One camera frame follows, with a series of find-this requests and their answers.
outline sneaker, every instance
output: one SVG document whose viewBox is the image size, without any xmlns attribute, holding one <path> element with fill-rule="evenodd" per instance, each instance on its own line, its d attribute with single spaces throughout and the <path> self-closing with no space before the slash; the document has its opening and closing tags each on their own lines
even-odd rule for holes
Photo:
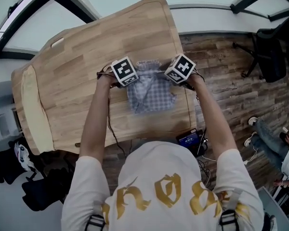
<svg viewBox="0 0 289 231">
<path fill-rule="evenodd" d="M 251 136 L 250 136 L 247 140 L 245 140 L 245 142 L 244 142 L 244 146 L 245 146 L 245 147 L 248 147 L 248 146 L 250 145 L 250 143 L 251 143 L 251 138 L 252 138 L 252 136 L 254 136 L 255 134 L 257 134 L 257 132 L 253 132 L 253 133 L 251 134 Z"/>
<path fill-rule="evenodd" d="M 253 116 L 252 118 L 249 119 L 249 125 L 254 126 L 257 120 L 258 118 Z"/>
<path fill-rule="evenodd" d="M 270 231 L 277 231 L 277 220 L 275 216 L 271 216 L 270 224 L 271 224 Z"/>
</svg>

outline plaid cloth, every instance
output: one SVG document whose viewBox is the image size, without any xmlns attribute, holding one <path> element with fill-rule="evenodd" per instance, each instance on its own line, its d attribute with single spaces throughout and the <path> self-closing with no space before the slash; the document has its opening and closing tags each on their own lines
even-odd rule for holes
<svg viewBox="0 0 289 231">
<path fill-rule="evenodd" d="M 143 61 L 136 65 L 139 79 L 127 86 L 131 109 L 136 114 L 171 109 L 176 95 L 170 93 L 170 80 L 157 77 L 161 72 L 159 61 Z"/>
</svg>

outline wooden floor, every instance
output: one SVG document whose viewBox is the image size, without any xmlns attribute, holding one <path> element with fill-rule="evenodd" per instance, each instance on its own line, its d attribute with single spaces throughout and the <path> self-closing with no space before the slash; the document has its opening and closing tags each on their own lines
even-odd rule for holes
<svg viewBox="0 0 289 231">
<path fill-rule="evenodd" d="M 243 146 L 245 139 L 253 132 L 247 124 L 251 116 L 261 116 L 275 134 L 279 134 L 282 127 L 289 130 L 289 68 L 284 79 L 271 84 L 259 80 L 258 66 L 250 77 L 243 79 L 241 72 L 247 71 L 252 57 L 242 50 L 233 49 L 234 41 L 252 49 L 251 39 L 246 35 L 181 36 L 184 53 L 197 63 L 197 69 L 220 105 L 243 160 L 246 160 L 253 155 L 253 150 Z M 196 98 L 195 109 L 197 129 L 203 129 L 204 119 Z M 128 154 L 130 141 L 121 143 L 121 146 Z M 116 145 L 107 147 L 105 153 L 103 168 L 110 190 L 113 192 L 117 187 L 118 174 L 125 159 Z M 205 156 L 213 158 L 210 146 Z M 216 162 L 201 160 L 211 171 L 212 182 L 209 188 L 212 189 L 216 180 Z M 281 173 L 269 164 L 263 153 L 257 153 L 256 158 L 248 163 L 247 169 L 256 188 L 264 185 L 272 191 L 273 180 L 281 177 Z"/>
</svg>

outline person's leg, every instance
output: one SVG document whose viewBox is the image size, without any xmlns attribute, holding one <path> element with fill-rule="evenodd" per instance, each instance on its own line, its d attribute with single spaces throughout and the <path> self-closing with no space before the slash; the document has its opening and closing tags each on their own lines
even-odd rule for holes
<svg viewBox="0 0 289 231">
<path fill-rule="evenodd" d="M 267 127 L 267 125 L 260 118 L 253 124 L 256 132 L 260 138 L 266 143 L 266 145 L 275 153 L 279 154 L 285 159 L 289 146 L 286 145 L 279 137 L 273 135 L 273 132 Z"/>
<path fill-rule="evenodd" d="M 270 163 L 281 171 L 281 165 L 283 161 L 282 157 L 272 151 L 258 134 L 252 136 L 250 147 L 253 147 L 255 150 L 257 150 L 257 152 L 263 151 L 266 157 L 269 159 Z"/>
</svg>

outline person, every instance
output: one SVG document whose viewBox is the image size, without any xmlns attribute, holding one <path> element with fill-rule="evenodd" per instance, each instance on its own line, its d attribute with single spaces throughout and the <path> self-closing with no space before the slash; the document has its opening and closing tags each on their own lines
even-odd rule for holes
<svg viewBox="0 0 289 231">
<path fill-rule="evenodd" d="M 197 160 L 187 148 L 152 141 L 127 157 L 118 177 L 118 187 L 110 196 L 102 163 L 109 87 L 113 82 L 114 79 L 106 75 L 97 81 L 83 129 L 79 159 L 63 206 L 63 231 L 85 230 L 92 215 L 102 216 L 104 228 L 110 231 L 216 231 L 222 212 L 232 205 L 232 196 L 238 197 L 232 214 L 235 213 L 240 230 L 262 229 L 263 205 L 228 123 L 197 73 L 192 74 L 188 82 L 197 92 L 217 160 L 214 190 L 206 189 L 202 183 Z"/>
<path fill-rule="evenodd" d="M 248 124 L 256 131 L 245 140 L 245 147 L 263 151 L 270 163 L 289 178 L 289 133 L 285 142 L 275 137 L 264 121 L 258 117 L 251 117 Z M 275 186 L 289 186 L 289 180 L 275 180 Z"/>
</svg>

